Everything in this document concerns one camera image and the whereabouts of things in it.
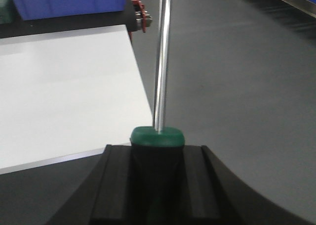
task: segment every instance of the white board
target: white board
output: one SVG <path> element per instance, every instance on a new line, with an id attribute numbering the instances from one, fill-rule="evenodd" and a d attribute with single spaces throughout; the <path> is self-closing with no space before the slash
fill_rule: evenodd
<path id="1" fill-rule="evenodd" d="M 0 174 L 102 153 L 151 120 L 124 26 L 0 39 Z"/>

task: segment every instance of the black holder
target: black holder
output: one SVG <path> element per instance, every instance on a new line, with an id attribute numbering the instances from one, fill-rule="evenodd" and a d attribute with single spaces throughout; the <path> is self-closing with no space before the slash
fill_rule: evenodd
<path id="1" fill-rule="evenodd" d="M 203 150 L 107 145 L 47 225 L 243 224 L 222 196 Z"/>

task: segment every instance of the metal shaft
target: metal shaft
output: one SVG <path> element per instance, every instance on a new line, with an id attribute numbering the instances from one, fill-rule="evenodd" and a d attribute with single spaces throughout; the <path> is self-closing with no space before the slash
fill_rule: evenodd
<path id="1" fill-rule="evenodd" d="M 165 117 L 171 0 L 160 0 L 159 7 L 154 128 L 156 131 L 161 132 L 164 127 Z"/>

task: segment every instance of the red clamp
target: red clamp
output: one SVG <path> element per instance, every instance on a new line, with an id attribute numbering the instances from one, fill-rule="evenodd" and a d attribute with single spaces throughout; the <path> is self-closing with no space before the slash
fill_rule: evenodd
<path id="1" fill-rule="evenodd" d="M 141 18 L 142 18 L 142 30 L 145 33 L 146 32 L 146 19 L 147 19 L 147 12 L 145 10 L 145 5 L 142 4 L 140 0 L 132 0 L 133 5 L 135 7 L 136 12 L 141 13 Z"/>

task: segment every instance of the gray floor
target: gray floor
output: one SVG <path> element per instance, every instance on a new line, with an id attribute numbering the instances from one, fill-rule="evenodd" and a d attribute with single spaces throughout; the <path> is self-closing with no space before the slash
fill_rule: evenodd
<path id="1" fill-rule="evenodd" d="M 158 0 L 143 0 L 158 16 Z M 316 223 L 316 22 L 278 0 L 173 0 L 166 123 Z M 152 103 L 157 21 L 134 35 Z"/>

